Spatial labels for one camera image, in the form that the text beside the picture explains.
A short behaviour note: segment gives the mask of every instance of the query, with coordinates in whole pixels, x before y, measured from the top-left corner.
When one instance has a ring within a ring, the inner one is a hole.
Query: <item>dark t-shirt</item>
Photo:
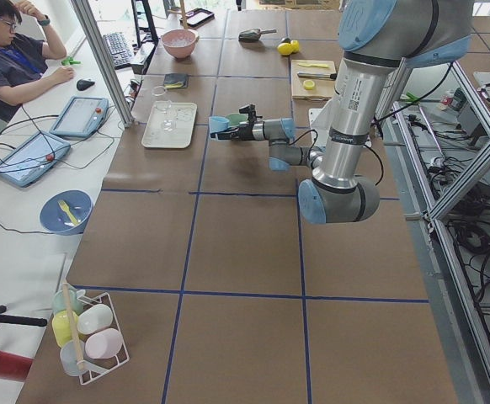
[[[13,50],[20,52],[24,58],[16,56]],[[39,80],[47,69],[42,50],[42,40],[34,40],[22,34],[16,34],[12,44],[7,48],[0,48],[0,87],[14,87]],[[0,101],[0,118],[10,120],[17,109],[18,106]]]

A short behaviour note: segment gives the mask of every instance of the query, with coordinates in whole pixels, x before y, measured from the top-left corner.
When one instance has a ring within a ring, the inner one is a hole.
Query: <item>wooden cutting board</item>
[[[322,63],[329,66],[325,67],[305,67],[299,66],[298,63]],[[307,80],[306,78],[300,78],[297,76],[298,72],[305,73],[325,73],[331,74],[336,73],[337,68],[335,67],[334,61],[313,61],[313,60],[292,60],[291,63],[291,85],[292,85],[292,98],[295,99],[312,99],[312,100],[324,100],[330,99],[333,96],[335,89],[334,80],[318,80],[316,78],[309,79],[314,81],[316,84],[315,88],[312,90],[305,90],[303,88],[303,82]]]

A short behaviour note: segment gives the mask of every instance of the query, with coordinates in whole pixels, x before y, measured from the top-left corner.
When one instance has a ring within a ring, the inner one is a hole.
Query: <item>blue bowl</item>
[[[73,225],[58,201],[63,199],[69,205],[69,210],[79,221]],[[92,214],[93,203],[89,195],[83,191],[70,190],[53,196],[43,206],[40,213],[40,222],[43,227],[54,234],[70,236],[84,232],[88,219]]]

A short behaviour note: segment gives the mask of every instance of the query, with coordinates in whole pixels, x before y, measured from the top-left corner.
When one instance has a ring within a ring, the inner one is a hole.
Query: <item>hand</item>
[[[35,17],[38,21],[45,19],[45,15],[34,4],[29,2],[28,0],[21,0],[20,2],[15,4],[15,7],[22,14]]]
[[[75,77],[75,71],[70,66],[58,67],[49,76],[55,84],[62,84],[63,82],[68,82]]]

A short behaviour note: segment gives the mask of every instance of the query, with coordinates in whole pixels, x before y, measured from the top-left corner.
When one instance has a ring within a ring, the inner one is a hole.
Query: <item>glasses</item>
[[[14,33],[15,30],[17,29],[16,23],[11,23],[9,21],[6,21],[5,19],[0,19],[4,24],[9,25],[9,32]]]

